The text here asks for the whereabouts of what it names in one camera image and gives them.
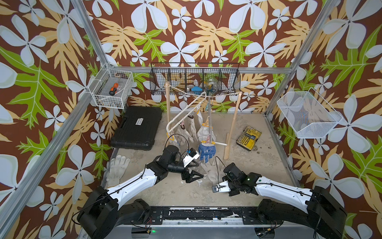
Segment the beige cotton glove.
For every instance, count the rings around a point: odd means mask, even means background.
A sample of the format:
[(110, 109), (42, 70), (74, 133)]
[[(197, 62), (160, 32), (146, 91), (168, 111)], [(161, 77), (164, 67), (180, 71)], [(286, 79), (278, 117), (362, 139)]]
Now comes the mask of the beige cotton glove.
[(183, 138), (181, 136), (176, 136), (181, 145), (184, 145), (186, 140), (190, 143), (193, 143), (195, 140), (197, 140), (198, 138), (194, 117), (187, 117), (185, 120), (183, 120), (178, 126), (176, 133), (185, 137)]

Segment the white yellow cuff glove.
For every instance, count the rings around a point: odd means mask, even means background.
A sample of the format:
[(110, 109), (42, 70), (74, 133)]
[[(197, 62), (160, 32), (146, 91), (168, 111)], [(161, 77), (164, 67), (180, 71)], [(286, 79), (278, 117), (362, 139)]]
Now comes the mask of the white yellow cuff glove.
[(202, 123), (200, 129), (197, 132), (197, 138), (199, 142), (209, 142), (214, 144), (216, 142), (216, 137), (212, 131), (212, 127), (209, 125), (209, 117), (206, 121)]
[(224, 166), (219, 160), (213, 164), (211, 164), (210, 161), (207, 163), (201, 163), (201, 167), (206, 172), (207, 177), (213, 185), (223, 182), (222, 178), (225, 176), (223, 172)]

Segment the blue dotted yellow cuff glove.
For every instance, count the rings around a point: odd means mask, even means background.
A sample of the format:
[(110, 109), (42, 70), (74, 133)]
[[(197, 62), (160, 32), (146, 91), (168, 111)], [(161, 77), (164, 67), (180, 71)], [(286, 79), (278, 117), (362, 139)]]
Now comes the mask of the blue dotted yellow cuff glove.
[(165, 147), (169, 146), (169, 145), (172, 145), (172, 146), (176, 146), (178, 149), (181, 148), (178, 140), (177, 140), (177, 133), (167, 133), (167, 139), (166, 139), (166, 142), (165, 142)]

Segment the white clip hanger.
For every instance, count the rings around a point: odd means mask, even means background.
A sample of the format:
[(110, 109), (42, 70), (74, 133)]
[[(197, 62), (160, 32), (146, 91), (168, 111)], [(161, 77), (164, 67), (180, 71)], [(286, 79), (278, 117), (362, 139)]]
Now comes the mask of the white clip hanger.
[(202, 92), (190, 104), (173, 117), (166, 125), (166, 132), (172, 133), (174, 129), (192, 112), (198, 110), (203, 102), (207, 100), (207, 93)]

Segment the wooden drying rack frame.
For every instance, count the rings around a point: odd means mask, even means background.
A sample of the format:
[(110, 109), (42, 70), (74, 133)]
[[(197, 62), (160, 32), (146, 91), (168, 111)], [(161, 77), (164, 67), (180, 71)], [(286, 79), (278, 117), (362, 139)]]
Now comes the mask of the wooden drying rack frame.
[[(170, 119), (170, 89), (175, 89), (176, 91), (179, 91), (181, 93), (184, 93), (185, 95), (188, 95), (187, 92), (184, 92), (182, 90), (180, 90), (179, 88), (177, 87), (173, 87), (170, 85), (170, 82), (169, 81), (166, 81), (165, 82), (165, 93), (166, 93), (166, 106), (167, 106), (167, 125), (166, 125), (166, 132), (167, 132), (167, 139), (171, 139), (171, 140), (176, 140), (175, 137), (173, 136), (173, 131), (174, 129), (180, 125), (180, 123), (186, 118), (188, 117), (191, 113), (193, 113), (196, 109), (198, 109), (201, 104), (206, 101), (206, 100), (209, 100), (209, 117), (211, 117), (211, 110), (212, 110), (212, 106), (211, 106), (211, 98), (215, 98), (215, 96), (208, 96), (206, 92), (202, 92), (200, 93), (199, 95), (193, 95), (191, 94), (191, 96), (196, 96), (196, 98), (190, 103), (188, 104), (183, 110), (181, 110), (180, 113), (178, 113), (173, 119)], [(223, 159), (224, 160), (227, 160), (229, 159), (229, 154), (230, 154), (230, 145), (231, 145), (231, 136), (232, 136), (232, 133), (233, 133), (233, 130), (234, 130), (234, 127), (235, 127), (235, 123), (236, 123), (236, 118), (237, 118), (237, 113), (238, 113), (238, 110), (239, 110), (239, 105), (240, 105), (240, 102), (241, 102), (241, 97), (242, 97), (242, 92), (239, 91), (239, 92), (235, 92), (235, 93), (230, 93), (228, 94), (228, 96), (231, 96), (231, 95), (235, 95), (235, 96), (238, 96), (238, 99), (236, 101), (236, 109), (234, 110), (234, 115), (233, 115), (233, 119), (232, 119), (232, 123), (231, 123), (231, 127), (230, 127), (230, 131), (229, 133), (227, 134), (226, 136), (226, 143), (222, 143), (222, 142), (215, 142), (219, 145), (223, 145), (225, 146), (225, 149), (224, 149), (224, 154), (223, 154)], [(188, 111), (188, 113), (182, 118), (180, 119), (179, 121), (176, 121), (177, 118), (179, 116), (182, 115), (183, 112), (187, 111), (187, 109), (189, 109), (195, 102), (197, 102), (199, 99), (201, 99), (200, 102), (198, 102), (198, 104), (193, 107), (190, 111)]]

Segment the white glove behind left arm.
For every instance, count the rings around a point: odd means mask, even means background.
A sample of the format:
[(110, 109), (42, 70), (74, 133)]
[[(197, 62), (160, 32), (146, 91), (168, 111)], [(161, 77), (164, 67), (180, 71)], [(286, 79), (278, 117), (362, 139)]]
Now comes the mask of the white glove behind left arm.
[(117, 155), (110, 161), (109, 173), (106, 177), (106, 187), (114, 187), (120, 183), (131, 159), (126, 156)]

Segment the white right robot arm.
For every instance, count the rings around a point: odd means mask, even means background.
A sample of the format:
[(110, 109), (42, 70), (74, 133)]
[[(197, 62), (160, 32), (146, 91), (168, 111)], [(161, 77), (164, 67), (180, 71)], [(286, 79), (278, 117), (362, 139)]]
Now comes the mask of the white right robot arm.
[(234, 163), (224, 169), (218, 192), (262, 196), (257, 215), (265, 221), (287, 221), (310, 227), (326, 239), (340, 239), (347, 212), (324, 188), (298, 188), (275, 182), (258, 173), (245, 174)]

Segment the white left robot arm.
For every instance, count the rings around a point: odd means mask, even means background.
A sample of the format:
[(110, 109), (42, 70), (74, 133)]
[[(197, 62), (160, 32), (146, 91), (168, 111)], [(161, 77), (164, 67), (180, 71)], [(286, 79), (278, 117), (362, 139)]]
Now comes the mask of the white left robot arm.
[(142, 199), (128, 201), (140, 192), (158, 184), (169, 173), (179, 173), (182, 180), (191, 183), (203, 175), (190, 170), (197, 167), (200, 154), (193, 148), (182, 156), (174, 145), (164, 148), (162, 155), (147, 164), (136, 176), (107, 189), (98, 187), (89, 196), (77, 215), (77, 221), (91, 239), (104, 239), (116, 226), (147, 224), (151, 207)]

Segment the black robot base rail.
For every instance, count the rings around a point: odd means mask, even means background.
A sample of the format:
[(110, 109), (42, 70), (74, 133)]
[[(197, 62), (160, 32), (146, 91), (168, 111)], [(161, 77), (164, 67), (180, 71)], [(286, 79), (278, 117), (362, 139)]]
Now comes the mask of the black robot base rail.
[(164, 221), (224, 221), (238, 219), (245, 225), (278, 226), (282, 220), (271, 220), (258, 212), (257, 207), (138, 207), (127, 205), (119, 211), (125, 225), (163, 225)]

